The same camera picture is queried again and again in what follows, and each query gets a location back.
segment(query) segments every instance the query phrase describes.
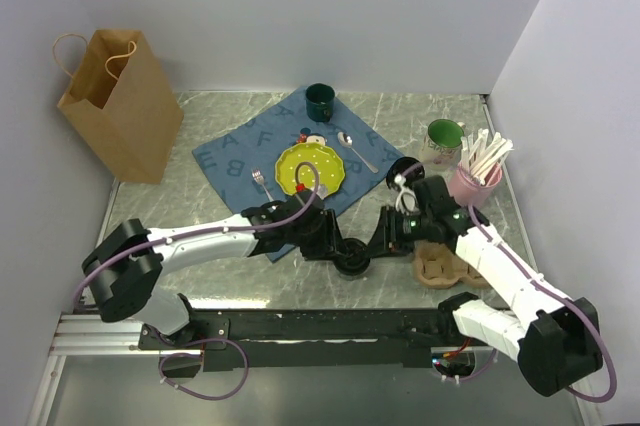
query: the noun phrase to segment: dark green mug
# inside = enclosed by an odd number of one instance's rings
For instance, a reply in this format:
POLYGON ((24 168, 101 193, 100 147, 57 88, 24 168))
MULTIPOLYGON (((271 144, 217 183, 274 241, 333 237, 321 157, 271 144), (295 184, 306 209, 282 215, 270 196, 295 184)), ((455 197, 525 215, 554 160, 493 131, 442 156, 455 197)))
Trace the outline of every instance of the dark green mug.
POLYGON ((336 92, 331 86, 316 83, 307 88, 304 93, 307 101, 307 116, 312 121, 326 123, 333 116, 333 100, 336 92))

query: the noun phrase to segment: marble surface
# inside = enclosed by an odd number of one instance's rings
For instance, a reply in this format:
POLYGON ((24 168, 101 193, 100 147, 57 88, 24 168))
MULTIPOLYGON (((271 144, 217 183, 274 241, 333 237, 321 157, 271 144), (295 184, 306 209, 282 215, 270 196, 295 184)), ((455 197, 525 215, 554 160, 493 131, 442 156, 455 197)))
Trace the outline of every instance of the marble surface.
MULTIPOLYGON (((185 117, 160 185, 121 184, 108 218, 107 232, 121 221, 140 218, 146 227, 202 224, 230 215, 207 182, 191 151, 242 125, 288 93, 177 93, 185 117)), ((438 118, 463 121, 470 130, 488 127, 479 96, 340 93, 340 99, 390 143, 418 156, 429 123, 438 118)), ((251 177, 247 177, 250 186, 251 177)), ((343 237, 367 242, 380 206, 395 196, 380 183, 338 217, 343 237)), ((527 258, 515 207, 505 182, 482 208, 511 247, 527 258)), ((346 281, 329 262, 306 262, 296 249, 272 264, 266 257, 213 261, 161 278, 164 288, 185 294, 198 308, 425 308, 462 291, 473 291, 492 306, 502 306, 492 290, 458 284, 426 289, 411 274, 411 258, 372 261, 364 277, 346 281)))

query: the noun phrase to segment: brown paper bag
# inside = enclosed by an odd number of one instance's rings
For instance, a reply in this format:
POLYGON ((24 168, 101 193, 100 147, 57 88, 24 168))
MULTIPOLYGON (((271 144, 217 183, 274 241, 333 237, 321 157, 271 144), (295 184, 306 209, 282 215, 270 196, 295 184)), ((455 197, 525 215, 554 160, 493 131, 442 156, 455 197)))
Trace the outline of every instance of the brown paper bag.
POLYGON ((159 183, 182 123, 169 81, 140 31, 95 32, 58 102, 87 144, 120 181, 159 183))

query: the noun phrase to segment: white cable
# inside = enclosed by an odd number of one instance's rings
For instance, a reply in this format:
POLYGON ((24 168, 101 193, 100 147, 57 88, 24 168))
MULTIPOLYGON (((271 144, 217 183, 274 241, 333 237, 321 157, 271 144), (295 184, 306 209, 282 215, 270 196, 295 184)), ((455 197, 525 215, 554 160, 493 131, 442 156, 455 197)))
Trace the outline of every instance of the white cable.
POLYGON ((415 213, 418 211, 418 199, 416 194, 405 186, 407 178, 401 174, 397 174, 394 182, 400 188, 398 197, 396 198, 396 211, 403 214, 415 213))

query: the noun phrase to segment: blue placemat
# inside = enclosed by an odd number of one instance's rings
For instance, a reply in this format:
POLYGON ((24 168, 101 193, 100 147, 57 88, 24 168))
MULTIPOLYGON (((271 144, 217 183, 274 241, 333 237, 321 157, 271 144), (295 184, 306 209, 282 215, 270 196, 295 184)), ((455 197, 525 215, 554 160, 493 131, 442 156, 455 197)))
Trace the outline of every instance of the blue placemat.
MULTIPOLYGON (((334 209, 336 215, 376 186, 393 162, 403 156, 338 99, 335 100, 331 122, 311 121, 306 112, 305 89, 297 89, 229 134, 193 150, 193 156, 211 186, 233 213, 268 202, 262 187, 251 177, 253 168, 262 171, 273 197, 285 200, 285 194, 275 180, 275 163, 285 149, 296 143, 301 131, 316 136, 311 140, 322 141, 317 138, 322 136, 326 145, 333 148, 344 162, 346 178, 340 190, 325 199, 325 207, 334 209), (353 151, 340 145, 337 137, 340 131, 353 138, 355 149, 378 168, 378 173, 372 173, 353 151)), ((293 246, 285 246, 267 256, 273 262, 292 249, 293 246)))

